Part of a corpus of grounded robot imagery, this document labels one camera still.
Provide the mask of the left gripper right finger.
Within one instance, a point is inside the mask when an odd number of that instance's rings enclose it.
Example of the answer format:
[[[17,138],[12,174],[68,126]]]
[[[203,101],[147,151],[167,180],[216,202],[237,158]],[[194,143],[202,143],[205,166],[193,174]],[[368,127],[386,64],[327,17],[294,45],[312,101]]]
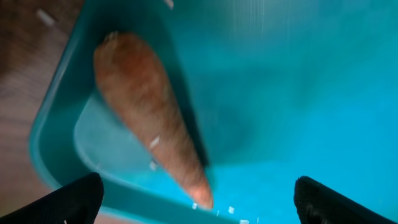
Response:
[[[295,181],[301,224],[397,224],[307,176]]]

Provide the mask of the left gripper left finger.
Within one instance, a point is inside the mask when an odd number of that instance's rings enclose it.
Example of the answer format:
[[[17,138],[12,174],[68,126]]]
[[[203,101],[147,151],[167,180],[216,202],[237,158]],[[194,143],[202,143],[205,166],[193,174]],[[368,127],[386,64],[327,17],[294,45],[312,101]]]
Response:
[[[94,224],[104,197],[97,172],[1,217],[1,224]]]

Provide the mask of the orange carrot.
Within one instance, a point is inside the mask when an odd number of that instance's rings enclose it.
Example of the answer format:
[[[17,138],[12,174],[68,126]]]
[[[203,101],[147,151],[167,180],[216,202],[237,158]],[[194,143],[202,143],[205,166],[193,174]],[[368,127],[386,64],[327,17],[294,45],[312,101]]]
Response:
[[[132,33],[108,34],[93,56],[106,104],[185,193],[214,207],[210,184],[160,58]]]

